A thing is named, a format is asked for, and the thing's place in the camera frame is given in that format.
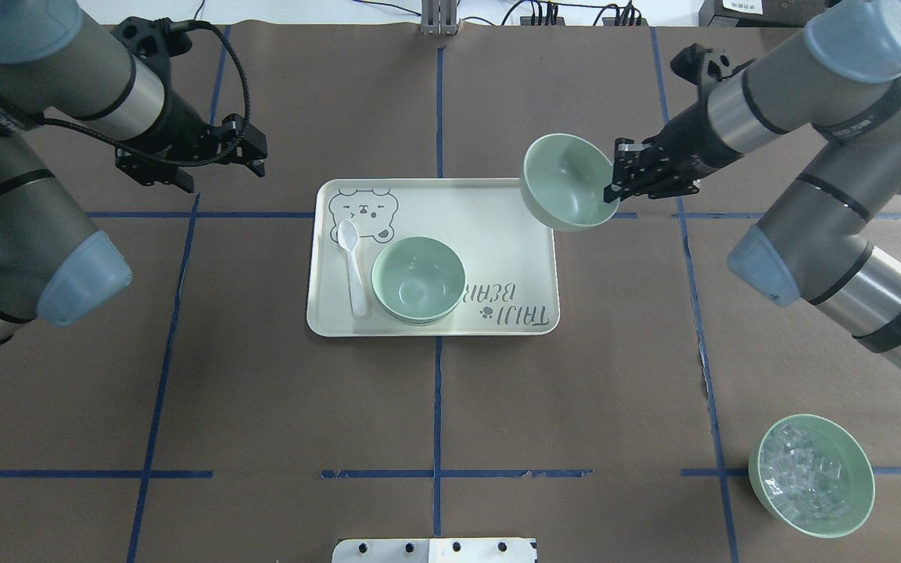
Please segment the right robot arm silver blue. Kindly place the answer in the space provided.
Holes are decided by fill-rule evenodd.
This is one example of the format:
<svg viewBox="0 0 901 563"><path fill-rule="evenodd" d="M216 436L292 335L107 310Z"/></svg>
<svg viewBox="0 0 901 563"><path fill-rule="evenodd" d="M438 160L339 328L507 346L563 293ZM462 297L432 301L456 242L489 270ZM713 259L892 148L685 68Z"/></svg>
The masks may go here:
<svg viewBox="0 0 901 563"><path fill-rule="evenodd" d="M863 229L901 195L901 2L840 1L765 56L693 44L671 68L698 99L653 138L615 141L606 203L698 182L809 125L818 156L750 227L730 270L771 302L803 299L901 368L901 263Z"/></svg>

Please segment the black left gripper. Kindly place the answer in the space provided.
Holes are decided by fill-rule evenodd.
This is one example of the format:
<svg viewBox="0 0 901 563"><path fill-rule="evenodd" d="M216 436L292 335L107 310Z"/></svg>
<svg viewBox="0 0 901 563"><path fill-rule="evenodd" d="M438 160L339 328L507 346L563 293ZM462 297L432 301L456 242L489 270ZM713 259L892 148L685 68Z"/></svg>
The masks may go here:
<svg viewBox="0 0 901 563"><path fill-rule="evenodd" d="M243 165L258 178L266 175L264 132L248 124L243 115L229 114L216 127L215 136L214 129L179 94L167 94L157 121L123 144L132 151L115 149L115 167L144 186L172 185L192 195L196 191L193 178L182 168L215 161Z"/></svg>

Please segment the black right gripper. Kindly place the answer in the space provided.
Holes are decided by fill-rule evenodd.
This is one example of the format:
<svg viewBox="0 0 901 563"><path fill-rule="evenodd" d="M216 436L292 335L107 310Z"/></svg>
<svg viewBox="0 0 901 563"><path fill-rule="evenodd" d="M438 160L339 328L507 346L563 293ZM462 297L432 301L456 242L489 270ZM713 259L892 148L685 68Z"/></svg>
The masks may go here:
<svg viewBox="0 0 901 563"><path fill-rule="evenodd" d="M612 156L612 179L603 188L607 204L640 195L694 195L695 181L736 163L743 153L716 135L704 106L690 106L643 142L616 138Z"/></svg>

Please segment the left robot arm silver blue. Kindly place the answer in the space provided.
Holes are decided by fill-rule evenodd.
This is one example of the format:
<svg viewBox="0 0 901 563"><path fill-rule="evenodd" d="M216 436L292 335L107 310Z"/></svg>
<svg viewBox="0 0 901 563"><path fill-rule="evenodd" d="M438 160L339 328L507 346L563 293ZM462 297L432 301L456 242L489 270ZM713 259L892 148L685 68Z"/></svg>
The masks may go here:
<svg viewBox="0 0 901 563"><path fill-rule="evenodd" d="M173 89L171 60L206 21L129 17L107 29L75 1L0 1L0 346L36 318L65 327L127 288L132 273L23 139L58 126L115 149L140 185L193 192L191 167L240 164L264 176L251 107L208 124Z"/></svg>

